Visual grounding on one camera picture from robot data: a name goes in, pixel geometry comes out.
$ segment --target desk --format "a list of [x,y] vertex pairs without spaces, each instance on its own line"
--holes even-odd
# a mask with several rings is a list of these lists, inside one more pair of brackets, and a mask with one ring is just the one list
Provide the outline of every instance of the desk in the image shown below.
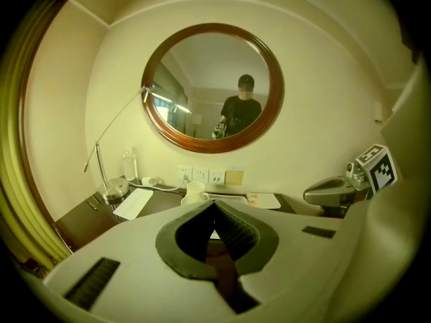
[[[132,186],[130,189],[130,192],[135,190],[135,188]],[[94,195],[88,197],[86,200],[82,201],[78,206],[60,218],[60,220],[56,221],[54,223],[54,228],[61,239],[63,239],[63,241],[67,244],[69,249],[72,252],[75,252],[76,250],[90,243],[92,240],[95,240],[98,236],[102,235],[116,224],[126,221],[125,219],[117,217],[115,214],[113,214],[113,211],[127,198],[127,196],[117,201],[113,201],[111,204],[108,204],[97,192]],[[141,212],[138,214],[138,217],[143,217],[145,215],[150,215],[177,207],[181,204],[181,199],[184,196],[185,189],[176,190],[174,192],[162,192],[155,190],[153,196],[145,205],[145,209],[141,210]],[[277,211],[295,214],[293,208],[282,195],[275,194],[275,197],[281,205],[281,208],[277,209]],[[220,243],[220,241],[217,240],[213,242],[214,244]]]

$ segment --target lamp base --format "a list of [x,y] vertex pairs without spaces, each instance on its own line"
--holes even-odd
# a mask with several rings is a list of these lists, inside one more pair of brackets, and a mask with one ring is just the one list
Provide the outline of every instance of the lamp base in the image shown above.
[[105,189],[103,184],[97,189],[102,198],[107,201],[119,199],[130,190],[129,183],[124,178],[113,178],[108,181],[108,184],[108,190]]

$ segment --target white outlet plate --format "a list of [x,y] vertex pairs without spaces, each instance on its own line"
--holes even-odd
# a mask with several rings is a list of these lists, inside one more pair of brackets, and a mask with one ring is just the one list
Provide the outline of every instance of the white outlet plate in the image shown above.
[[200,183],[208,183],[208,169],[193,168],[193,181]]
[[224,184],[224,170],[210,169],[209,183],[210,184]]
[[191,178],[193,175],[193,168],[191,166],[182,166],[182,165],[178,165],[177,168],[177,175],[176,177],[179,180],[182,180],[184,178],[184,175],[186,175],[186,179],[191,182]]

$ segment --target plastic bottle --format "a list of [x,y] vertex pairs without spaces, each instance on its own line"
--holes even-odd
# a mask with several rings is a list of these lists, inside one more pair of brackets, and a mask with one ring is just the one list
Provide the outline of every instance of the plastic bottle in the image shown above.
[[136,178],[136,157],[132,151],[126,150],[123,154],[123,167],[126,180]]

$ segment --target wooden mirror frame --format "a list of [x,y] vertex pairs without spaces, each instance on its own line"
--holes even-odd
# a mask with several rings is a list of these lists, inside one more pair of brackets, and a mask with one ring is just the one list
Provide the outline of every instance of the wooden mirror frame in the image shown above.
[[284,80],[280,66],[268,47],[250,32],[228,24],[208,23],[185,28],[166,39],[150,57],[143,72],[141,87],[151,87],[154,81],[156,68],[163,56],[177,43],[197,34],[217,32],[240,38],[251,45],[263,58],[269,71],[269,95],[265,109],[256,121],[242,132],[224,139],[204,140],[196,139],[178,132],[160,117],[151,94],[144,101],[145,92],[142,93],[142,102],[145,112],[154,128],[169,142],[183,149],[197,153],[222,153],[232,151],[248,145],[260,137],[277,118],[284,97]]

